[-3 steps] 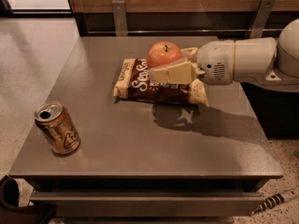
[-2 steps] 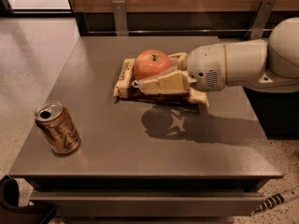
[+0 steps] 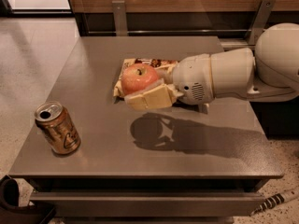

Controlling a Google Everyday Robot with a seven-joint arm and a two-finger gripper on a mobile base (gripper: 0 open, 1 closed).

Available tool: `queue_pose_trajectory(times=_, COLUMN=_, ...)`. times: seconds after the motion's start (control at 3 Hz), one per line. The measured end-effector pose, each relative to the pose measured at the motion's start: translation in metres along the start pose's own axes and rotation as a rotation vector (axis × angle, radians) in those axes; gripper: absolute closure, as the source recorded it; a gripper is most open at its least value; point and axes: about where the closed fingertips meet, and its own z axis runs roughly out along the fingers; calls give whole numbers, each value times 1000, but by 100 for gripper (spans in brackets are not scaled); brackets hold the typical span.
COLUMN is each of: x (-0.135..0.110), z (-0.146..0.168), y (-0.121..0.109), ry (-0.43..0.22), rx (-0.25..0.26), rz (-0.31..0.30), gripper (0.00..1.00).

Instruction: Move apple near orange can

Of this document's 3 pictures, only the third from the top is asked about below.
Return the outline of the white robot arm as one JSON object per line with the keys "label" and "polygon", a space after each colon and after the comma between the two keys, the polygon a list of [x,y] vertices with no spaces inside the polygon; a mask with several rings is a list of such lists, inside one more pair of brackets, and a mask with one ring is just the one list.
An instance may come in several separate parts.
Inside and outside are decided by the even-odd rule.
{"label": "white robot arm", "polygon": [[281,23],[264,31],[255,49],[188,57],[165,69],[134,63],[122,70],[125,103],[135,110],[177,101],[204,105],[216,98],[283,102],[299,93],[299,25]]}

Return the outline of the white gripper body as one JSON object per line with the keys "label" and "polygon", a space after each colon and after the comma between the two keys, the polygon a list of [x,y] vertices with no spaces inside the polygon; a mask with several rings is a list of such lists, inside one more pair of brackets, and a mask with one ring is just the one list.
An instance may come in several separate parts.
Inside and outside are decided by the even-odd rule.
{"label": "white gripper body", "polygon": [[173,70],[172,80],[176,89],[182,93],[178,99],[186,105],[201,105],[214,100],[208,54],[180,61]]}

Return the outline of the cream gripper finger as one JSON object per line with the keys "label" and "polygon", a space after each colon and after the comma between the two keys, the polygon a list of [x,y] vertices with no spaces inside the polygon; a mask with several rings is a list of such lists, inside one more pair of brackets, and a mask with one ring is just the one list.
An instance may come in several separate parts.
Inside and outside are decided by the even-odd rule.
{"label": "cream gripper finger", "polygon": [[134,110],[151,110],[170,107],[182,96],[183,92],[174,84],[166,84],[159,79],[144,90],[126,95],[124,101]]}
{"label": "cream gripper finger", "polygon": [[173,71],[177,65],[178,61],[161,61],[161,63],[155,67],[155,70],[165,83],[171,84],[173,82]]}

